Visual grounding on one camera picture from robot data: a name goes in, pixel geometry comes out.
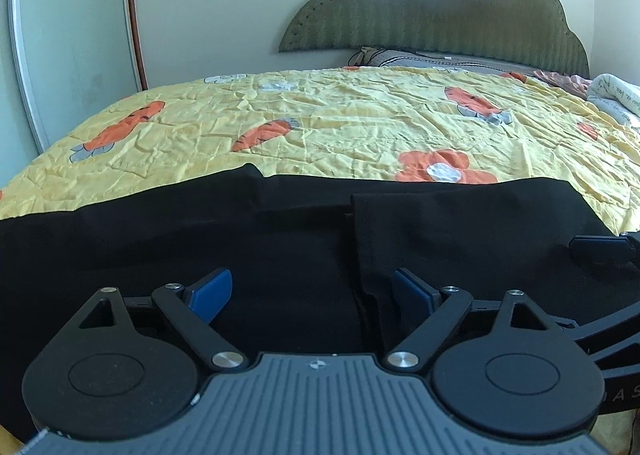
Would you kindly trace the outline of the black pants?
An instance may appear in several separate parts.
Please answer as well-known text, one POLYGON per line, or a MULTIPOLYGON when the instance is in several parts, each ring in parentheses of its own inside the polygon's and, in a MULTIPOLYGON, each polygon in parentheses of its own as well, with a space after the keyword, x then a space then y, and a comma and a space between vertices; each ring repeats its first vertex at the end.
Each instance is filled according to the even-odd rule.
POLYGON ((611 233, 559 180, 266 178, 253 166, 4 219, 1 422, 21 440, 34 434, 24 371, 104 286, 148 296, 225 267, 233 293, 214 326, 245 353, 382 353, 402 337, 390 288, 401 267, 480 299, 519 289, 582 324, 631 305, 635 267, 581 265, 567 250, 578 234, 611 233))

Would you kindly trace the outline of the white folded blanket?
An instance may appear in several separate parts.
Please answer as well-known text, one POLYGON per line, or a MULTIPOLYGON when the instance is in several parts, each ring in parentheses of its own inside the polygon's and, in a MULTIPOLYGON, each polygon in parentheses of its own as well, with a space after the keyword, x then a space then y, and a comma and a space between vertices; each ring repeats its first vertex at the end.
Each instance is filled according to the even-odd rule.
POLYGON ((587 100, 617 123, 639 129, 639 87, 612 74, 601 74, 587 89, 587 100))

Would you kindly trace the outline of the pink floral cloth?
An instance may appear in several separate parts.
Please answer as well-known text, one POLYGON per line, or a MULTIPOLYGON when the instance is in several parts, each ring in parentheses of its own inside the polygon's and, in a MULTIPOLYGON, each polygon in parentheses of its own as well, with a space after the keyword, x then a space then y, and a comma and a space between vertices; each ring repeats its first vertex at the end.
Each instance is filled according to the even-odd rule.
POLYGON ((534 76, 552 87, 560 88, 570 93, 572 96, 581 98, 582 100, 587 99, 588 89, 591 85, 590 79, 579 75, 563 75, 558 72, 541 70, 535 70, 534 76))

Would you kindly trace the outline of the yellow carrot print quilt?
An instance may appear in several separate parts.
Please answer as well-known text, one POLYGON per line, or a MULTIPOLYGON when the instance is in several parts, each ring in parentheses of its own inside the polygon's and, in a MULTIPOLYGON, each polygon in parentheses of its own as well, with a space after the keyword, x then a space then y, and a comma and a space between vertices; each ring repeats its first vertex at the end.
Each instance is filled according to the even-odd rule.
MULTIPOLYGON (((1 193, 1 223, 244 166, 266 177, 568 183, 639 232, 639 138, 521 74, 344 67, 210 77, 90 117, 1 193)), ((97 289, 24 371, 24 454, 608 454, 639 407, 639 298, 589 323, 456 285, 390 350, 249 355, 184 303, 97 289)))

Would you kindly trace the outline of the grey striped pillow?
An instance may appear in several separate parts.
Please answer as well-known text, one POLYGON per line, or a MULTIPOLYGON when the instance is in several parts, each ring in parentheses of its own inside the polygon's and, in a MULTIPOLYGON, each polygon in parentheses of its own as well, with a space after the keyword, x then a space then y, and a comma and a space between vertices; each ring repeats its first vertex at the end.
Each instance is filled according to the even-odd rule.
POLYGON ((477 56, 458 56, 425 51, 402 51, 384 48, 362 47, 348 62, 351 66, 441 68, 442 70, 468 71, 480 74, 502 75, 509 73, 533 76, 535 67, 504 62, 477 56))

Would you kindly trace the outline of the green quilted headboard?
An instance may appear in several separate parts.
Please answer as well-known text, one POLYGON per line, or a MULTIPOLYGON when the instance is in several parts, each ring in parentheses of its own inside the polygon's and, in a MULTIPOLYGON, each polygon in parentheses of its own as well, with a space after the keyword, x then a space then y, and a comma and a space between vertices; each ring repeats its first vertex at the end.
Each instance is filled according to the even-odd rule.
POLYGON ((309 0, 288 23, 279 49, 364 46, 590 73, 587 52, 560 0, 309 0))

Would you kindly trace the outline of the white floral wardrobe door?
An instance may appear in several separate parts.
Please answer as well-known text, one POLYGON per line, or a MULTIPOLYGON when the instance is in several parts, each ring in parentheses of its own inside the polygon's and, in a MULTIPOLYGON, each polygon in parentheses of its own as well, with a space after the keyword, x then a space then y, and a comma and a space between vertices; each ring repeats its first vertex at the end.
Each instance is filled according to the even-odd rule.
POLYGON ((1 180, 141 88, 129 0, 1 0, 1 180))

